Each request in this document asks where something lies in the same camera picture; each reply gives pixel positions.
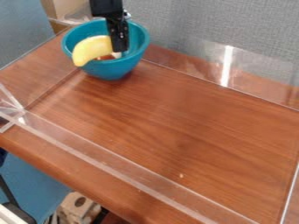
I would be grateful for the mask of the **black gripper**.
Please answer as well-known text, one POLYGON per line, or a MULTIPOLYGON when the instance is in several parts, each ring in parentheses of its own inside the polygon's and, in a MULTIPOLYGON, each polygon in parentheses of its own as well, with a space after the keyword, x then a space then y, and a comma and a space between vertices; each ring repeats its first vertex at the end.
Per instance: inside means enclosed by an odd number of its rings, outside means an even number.
POLYGON ((107 19, 107 30, 112 49, 116 53, 125 52, 129 47, 128 22, 124 16, 123 0, 88 0, 91 15, 107 19))

